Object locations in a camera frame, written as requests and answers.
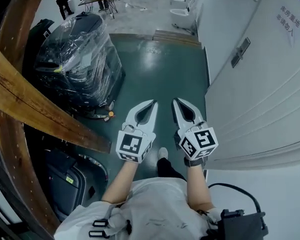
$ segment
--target grey floor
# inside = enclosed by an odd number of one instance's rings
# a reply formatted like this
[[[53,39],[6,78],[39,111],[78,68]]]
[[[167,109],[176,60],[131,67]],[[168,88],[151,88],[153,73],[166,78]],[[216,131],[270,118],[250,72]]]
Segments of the grey floor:
[[[118,174],[123,160],[115,152],[118,131],[122,129],[131,108],[147,100],[157,100],[159,109],[154,132],[156,139],[150,153],[139,166],[134,180],[156,177],[158,150],[166,147],[173,167],[185,176],[184,154],[177,151],[171,102],[175,97],[185,99],[206,117],[205,94],[208,88],[207,69],[202,49],[136,38],[112,39],[126,72],[120,94],[115,102],[115,118],[105,123],[82,118],[80,121],[112,141],[110,154],[99,154],[79,148],[78,152],[101,162],[109,173],[109,183]]]
[[[100,13],[109,33],[154,35],[156,30],[163,30],[189,34],[172,26],[170,0],[114,0],[114,3],[118,10],[114,19],[109,13]],[[78,6],[75,14],[84,10],[84,6]],[[98,13],[98,10],[98,3],[93,3],[93,12]]]

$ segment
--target white fabric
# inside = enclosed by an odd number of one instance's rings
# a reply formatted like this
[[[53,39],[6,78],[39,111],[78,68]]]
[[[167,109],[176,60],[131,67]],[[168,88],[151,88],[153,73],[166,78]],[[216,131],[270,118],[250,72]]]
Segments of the white fabric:
[[[199,215],[187,204],[187,183],[179,178],[149,178],[135,181],[127,201],[120,207],[107,202],[78,206],[59,226],[56,240],[89,240],[95,220],[108,219],[104,229],[115,240],[198,240],[221,219],[216,208]],[[132,233],[128,235],[127,220]]]

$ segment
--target wooden table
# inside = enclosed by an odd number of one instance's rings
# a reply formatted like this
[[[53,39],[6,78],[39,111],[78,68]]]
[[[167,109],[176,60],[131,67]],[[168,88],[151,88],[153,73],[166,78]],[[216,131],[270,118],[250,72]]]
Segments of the wooden table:
[[[85,6],[86,12],[92,12],[93,11],[93,3],[94,2],[100,2],[100,1],[108,1],[109,4],[109,11],[112,14],[112,17],[115,18],[114,12],[116,11],[118,13],[117,7],[115,5],[115,0],[83,0],[81,3],[79,3],[78,6]]]

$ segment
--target white shoe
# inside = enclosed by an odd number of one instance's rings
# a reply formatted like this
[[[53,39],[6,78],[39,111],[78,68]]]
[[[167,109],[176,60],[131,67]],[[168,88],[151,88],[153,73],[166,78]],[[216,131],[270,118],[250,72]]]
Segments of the white shoe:
[[[165,158],[165,159],[168,159],[168,150],[165,148],[165,147],[161,147],[159,149],[159,152],[158,152],[158,158],[159,160],[161,158]]]

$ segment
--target black cable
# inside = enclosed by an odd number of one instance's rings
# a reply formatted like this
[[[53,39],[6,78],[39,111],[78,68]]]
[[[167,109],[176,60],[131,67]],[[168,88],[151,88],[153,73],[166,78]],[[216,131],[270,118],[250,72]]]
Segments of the black cable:
[[[261,213],[260,204],[258,203],[257,199],[249,192],[245,191],[244,189],[242,189],[238,186],[226,184],[226,183],[214,183],[214,184],[211,184],[210,186],[208,186],[208,188],[210,189],[211,187],[217,186],[217,185],[239,191],[240,193],[245,194],[246,196],[250,197],[255,205],[256,212]],[[262,230],[268,230],[268,227],[267,227],[263,217],[261,217],[261,223],[262,223]]]

